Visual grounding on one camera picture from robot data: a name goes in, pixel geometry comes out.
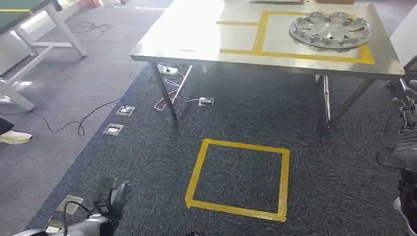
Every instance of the shoe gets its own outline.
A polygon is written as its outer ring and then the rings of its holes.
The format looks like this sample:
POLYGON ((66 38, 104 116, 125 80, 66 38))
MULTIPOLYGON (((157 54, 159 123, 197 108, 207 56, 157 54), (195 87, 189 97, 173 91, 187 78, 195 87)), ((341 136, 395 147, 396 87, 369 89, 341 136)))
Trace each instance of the shoe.
POLYGON ((414 230, 411 228, 410 221, 408 220, 407 216, 404 214, 403 210, 401 209, 401 200, 400 198, 396 198, 394 201, 394 209, 397 210, 401 216, 403 217, 406 225, 407 225, 407 231, 410 236, 417 236, 417 234, 414 232, 414 230))
POLYGON ((0 143, 6 144, 24 144, 32 139, 31 134, 8 131, 0 135, 0 143))

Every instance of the power strip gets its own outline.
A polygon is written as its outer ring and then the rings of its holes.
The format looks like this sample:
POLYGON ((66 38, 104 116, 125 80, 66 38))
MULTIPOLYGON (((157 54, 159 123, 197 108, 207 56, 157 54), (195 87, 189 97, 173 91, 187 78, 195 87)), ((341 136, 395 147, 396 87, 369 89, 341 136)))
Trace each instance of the power strip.
POLYGON ((159 69, 159 73, 161 73, 161 74, 171 75, 171 76, 174 76, 174 75, 178 74, 178 69, 177 68, 158 65, 158 69, 159 69))

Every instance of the table top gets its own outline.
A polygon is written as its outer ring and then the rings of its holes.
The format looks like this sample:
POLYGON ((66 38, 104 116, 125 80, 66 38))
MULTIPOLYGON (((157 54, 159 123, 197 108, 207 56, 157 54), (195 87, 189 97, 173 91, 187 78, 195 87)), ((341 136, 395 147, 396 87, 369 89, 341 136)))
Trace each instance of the table top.
POLYGON ((131 51, 137 61, 255 66, 284 72, 394 79, 404 74, 371 4, 253 4, 246 0, 175 0, 131 51), (347 51, 293 39, 290 24, 309 12, 365 18, 370 41, 347 51))
POLYGON ((52 0, 0 0, 0 34, 3 34, 52 0))

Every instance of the pants leg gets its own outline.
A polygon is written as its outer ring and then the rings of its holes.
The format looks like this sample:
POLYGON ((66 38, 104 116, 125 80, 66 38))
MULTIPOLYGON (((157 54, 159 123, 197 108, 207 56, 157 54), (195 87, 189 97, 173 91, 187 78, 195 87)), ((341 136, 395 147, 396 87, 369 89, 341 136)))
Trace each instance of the pants leg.
POLYGON ((13 124, 0 118, 0 135, 10 131, 13 128, 13 124))

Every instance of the dark gray carpet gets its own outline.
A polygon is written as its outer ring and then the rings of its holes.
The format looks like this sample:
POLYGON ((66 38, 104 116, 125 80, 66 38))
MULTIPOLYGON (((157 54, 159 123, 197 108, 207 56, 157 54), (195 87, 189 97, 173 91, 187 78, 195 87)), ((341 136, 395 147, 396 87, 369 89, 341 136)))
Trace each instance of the dark gray carpet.
MULTIPOLYGON (((91 207, 100 177, 110 175, 134 185, 117 236, 402 234, 391 206, 398 173, 374 161, 375 153, 392 142, 381 130, 396 123, 383 81, 336 129, 319 137, 321 97, 313 76, 227 68, 203 75, 195 69, 174 122, 168 111, 153 109, 160 93, 151 75, 147 66, 123 97, 136 107, 133 116, 109 115, 28 228, 43 227, 66 194, 85 198, 91 207), (215 97, 215 106, 184 102, 200 96, 215 97), (110 122, 125 125, 118 137, 101 134, 110 122), (204 138, 291 151, 285 223, 186 208, 185 191, 204 138)), ((332 106, 340 107, 361 81, 330 78, 332 106)), ((278 154, 210 146, 194 199, 276 211, 279 168, 278 154)), ((77 214, 69 220, 84 215, 77 214)))

